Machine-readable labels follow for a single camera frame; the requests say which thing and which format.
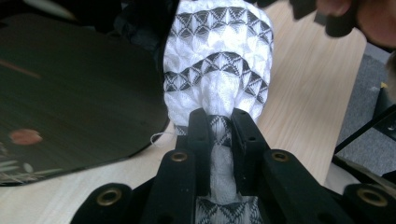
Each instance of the wooden table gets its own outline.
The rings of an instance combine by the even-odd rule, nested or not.
[[[313,23],[314,15],[294,22],[285,2],[266,11],[274,23],[276,47],[269,98],[258,125],[270,147],[294,153],[323,183],[366,41],[356,30],[344,38],[329,38]],[[155,176],[175,140],[165,134],[157,142],[164,147],[151,146],[128,161],[0,188],[0,220],[69,223],[94,189],[110,182],[135,188]]]

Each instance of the light wood surface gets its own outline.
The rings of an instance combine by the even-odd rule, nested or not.
[[[294,22],[285,2],[266,9],[275,33],[269,99],[259,127],[272,148],[294,153],[323,183],[347,102],[364,52],[365,38],[353,31],[331,39],[311,15]],[[69,223],[96,188],[124,183],[135,188],[155,176],[175,138],[163,135],[128,161],[16,188],[0,188],[1,223]]]

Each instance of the gray floor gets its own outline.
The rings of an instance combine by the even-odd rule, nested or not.
[[[338,143],[356,132],[374,114],[381,82],[387,81],[385,63],[389,53],[368,44],[349,101]],[[371,129],[337,155],[382,175],[396,170],[396,142]]]

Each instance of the white patterned fabric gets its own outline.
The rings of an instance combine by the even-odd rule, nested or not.
[[[240,108],[257,120],[267,99],[272,52],[272,24],[253,5],[180,2],[163,57],[164,100],[177,134],[188,134],[190,112],[202,107],[215,137],[211,194],[198,198],[196,223],[262,223],[257,198],[236,192],[230,116]]]

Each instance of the hand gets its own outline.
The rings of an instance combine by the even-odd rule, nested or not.
[[[396,48],[396,0],[359,1],[357,22],[364,34],[378,45]],[[341,16],[352,0],[317,0],[318,11]]]

